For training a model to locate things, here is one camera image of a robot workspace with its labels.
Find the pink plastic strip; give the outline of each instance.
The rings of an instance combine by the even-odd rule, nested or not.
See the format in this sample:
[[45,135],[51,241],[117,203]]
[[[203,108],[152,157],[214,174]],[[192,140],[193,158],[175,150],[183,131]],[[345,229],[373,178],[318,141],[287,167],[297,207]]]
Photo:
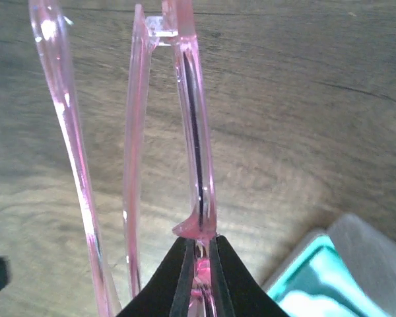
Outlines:
[[86,163],[73,64],[65,17],[54,0],[30,0],[35,42],[63,133],[81,205],[94,291],[100,317],[114,317],[121,306],[102,246],[96,207]]
[[143,8],[141,5],[136,5],[127,86],[125,171],[123,174],[123,226],[132,298],[141,290],[137,228],[141,192],[141,152],[153,49],[154,46],[150,42],[145,24]]

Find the wood grain surface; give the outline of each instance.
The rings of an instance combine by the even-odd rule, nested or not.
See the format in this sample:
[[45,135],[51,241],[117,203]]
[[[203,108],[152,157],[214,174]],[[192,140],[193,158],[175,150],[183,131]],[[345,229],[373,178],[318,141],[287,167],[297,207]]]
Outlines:
[[[0,317],[96,316],[81,213],[26,0],[0,0]],[[133,0],[64,0],[109,262],[123,304],[121,176]],[[157,0],[143,1],[157,14]],[[351,212],[396,241],[396,0],[194,0],[219,233],[262,283]],[[170,49],[152,61],[143,157],[146,283],[189,213]]]

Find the clear pink acrylic piece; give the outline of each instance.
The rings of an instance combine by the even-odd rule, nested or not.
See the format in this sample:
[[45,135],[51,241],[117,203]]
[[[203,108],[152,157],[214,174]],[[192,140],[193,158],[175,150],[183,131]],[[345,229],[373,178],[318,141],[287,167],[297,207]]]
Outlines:
[[[29,0],[29,7],[38,53],[65,139],[81,205],[98,313],[100,317],[114,317],[121,307],[100,238],[79,123],[65,17],[57,0]],[[189,161],[191,214],[173,229],[174,234],[194,239],[196,243],[195,278],[188,317],[216,316],[208,258],[209,241],[216,235],[215,185],[191,0],[163,0],[161,17],[146,18],[142,6],[135,7],[123,173],[123,227],[131,295],[135,297],[141,290],[138,252],[140,162],[151,55],[158,46],[172,47]]]
[[65,17],[54,0],[29,0],[29,9],[35,42],[69,154],[81,205],[98,313],[100,317],[114,317],[121,310],[121,305],[104,252],[92,194]]
[[162,17],[145,18],[135,7],[127,91],[123,219],[131,293],[140,291],[137,228],[140,161],[149,88],[150,60],[158,46],[171,46],[189,159],[191,215],[173,229],[206,246],[216,234],[216,199],[203,75],[191,0],[162,3]]

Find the pink plastic frame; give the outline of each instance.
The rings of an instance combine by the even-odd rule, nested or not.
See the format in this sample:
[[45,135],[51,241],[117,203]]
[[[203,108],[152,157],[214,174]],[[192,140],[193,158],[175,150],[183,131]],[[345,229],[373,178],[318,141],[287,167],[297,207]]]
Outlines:
[[[114,317],[121,309],[108,267],[86,163],[74,70],[63,16],[57,0],[29,0],[34,37],[63,133],[75,185],[92,268],[94,291],[100,317]],[[123,175],[123,224],[126,261],[132,297],[141,290],[137,242],[140,203],[140,161],[151,55],[158,46],[171,46],[178,82],[183,127],[189,161],[191,215],[173,232],[197,241],[194,299],[206,297],[214,310],[206,249],[216,234],[216,199],[203,75],[191,0],[163,0],[162,16],[145,18],[141,5],[135,7],[131,61],[127,89],[125,167]]]

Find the teal container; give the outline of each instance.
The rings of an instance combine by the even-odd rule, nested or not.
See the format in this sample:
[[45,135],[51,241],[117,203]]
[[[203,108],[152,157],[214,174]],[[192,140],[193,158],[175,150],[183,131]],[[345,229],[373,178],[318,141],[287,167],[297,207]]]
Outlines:
[[356,284],[326,234],[291,261],[267,294],[290,317],[390,317]]

